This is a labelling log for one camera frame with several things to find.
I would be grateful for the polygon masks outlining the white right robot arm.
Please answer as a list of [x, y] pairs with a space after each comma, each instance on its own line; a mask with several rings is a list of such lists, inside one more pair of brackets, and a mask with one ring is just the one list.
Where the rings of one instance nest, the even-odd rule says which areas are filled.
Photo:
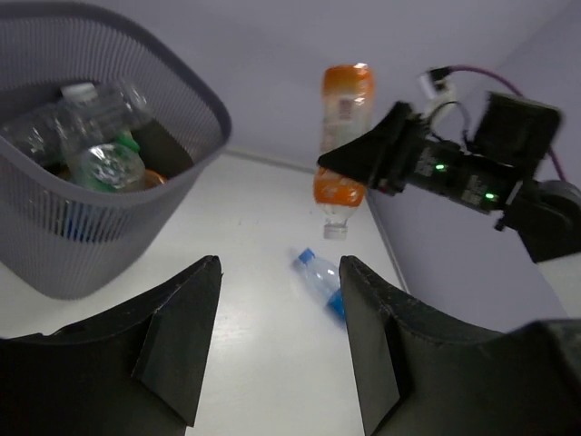
[[539, 182], [562, 121], [554, 106], [490, 92], [472, 138], [441, 139], [431, 120], [397, 101], [369, 132], [322, 154], [318, 165], [389, 196], [407, 185], [483, 214], [514, 230], [536, 266], [580, 253], [580, 191]]

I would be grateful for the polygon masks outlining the clear bottle blue label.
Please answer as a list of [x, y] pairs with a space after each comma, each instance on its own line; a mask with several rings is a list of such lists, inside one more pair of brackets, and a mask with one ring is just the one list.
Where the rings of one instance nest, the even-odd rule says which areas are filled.
[[144, 189], [145, 166], [138, 153], [117, 144], [98, 144], [78, 154], [72, 181], [101, 193], [129, 193]]

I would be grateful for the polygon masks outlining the clear bottle light blue cap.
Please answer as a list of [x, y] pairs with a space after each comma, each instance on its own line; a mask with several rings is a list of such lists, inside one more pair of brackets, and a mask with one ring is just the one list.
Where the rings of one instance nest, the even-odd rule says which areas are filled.
[[346, 316], [338, 266], [318, 256], [311, 248], [289, 249], [290, 267], [296, 273], [304, 292], [341, 329]]

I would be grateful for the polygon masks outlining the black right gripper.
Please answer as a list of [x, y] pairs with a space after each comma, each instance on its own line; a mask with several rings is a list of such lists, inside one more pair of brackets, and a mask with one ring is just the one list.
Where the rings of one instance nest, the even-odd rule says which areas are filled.
[[490, 213], [506, 207], [546, 157], [562, 113], [524, 97], [491, 92], [478, 127], [461, 143], [437, 138], [428, 120], [396, 102], [369, 132], [317, 164], [376, 191], [419, 189]]

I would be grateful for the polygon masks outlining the green soda bottle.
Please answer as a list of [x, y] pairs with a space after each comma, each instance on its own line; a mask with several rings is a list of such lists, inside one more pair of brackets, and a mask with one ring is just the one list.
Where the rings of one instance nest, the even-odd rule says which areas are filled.
[[135, 153], [139, 153], [140, 152], [140, 145], [133, 139], [133, 136], [130, 132], [125, 132], [125, 133], [121, 133], [119, 135], [117, 135], [115, 137], [115, 141], [118, 144], [121, 144], [125, 147], [127, 147], [128, 149], [132, 150]]

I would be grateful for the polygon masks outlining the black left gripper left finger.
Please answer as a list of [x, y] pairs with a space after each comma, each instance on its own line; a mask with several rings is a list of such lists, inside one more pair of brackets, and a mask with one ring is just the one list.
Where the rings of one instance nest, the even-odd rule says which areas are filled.
[[222, 284], [210, 255], [49, 335], [1, 342], [4, 435], [183, 435], [196, 420]]

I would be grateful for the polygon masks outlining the crushed clear bottle white cap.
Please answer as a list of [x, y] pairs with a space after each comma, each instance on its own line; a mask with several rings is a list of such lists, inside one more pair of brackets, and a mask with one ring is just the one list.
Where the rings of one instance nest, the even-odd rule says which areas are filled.
[[148, 124], [152, 113], [143, 93], [124, 80], [80, 83], [62, 98], [1, 125], [1, 136], [41, 166], [50, 166]]

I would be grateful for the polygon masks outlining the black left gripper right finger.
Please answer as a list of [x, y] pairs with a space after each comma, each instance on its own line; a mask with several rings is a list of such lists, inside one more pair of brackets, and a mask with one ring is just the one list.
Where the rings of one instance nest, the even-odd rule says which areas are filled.
[[577, 435], [580, 322], [495, 332], [382, 279], [354, 256], [340, 281], [368, 435]]

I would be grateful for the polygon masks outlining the orange juice bottle brown cap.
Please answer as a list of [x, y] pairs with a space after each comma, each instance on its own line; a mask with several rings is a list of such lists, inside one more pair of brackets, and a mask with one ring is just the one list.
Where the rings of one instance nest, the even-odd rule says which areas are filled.
[[152, 189], [154, 187], [165, 184], [167, 179], [153, 170], [146, 169], [144, 172], [143, 182], [146, 189]]

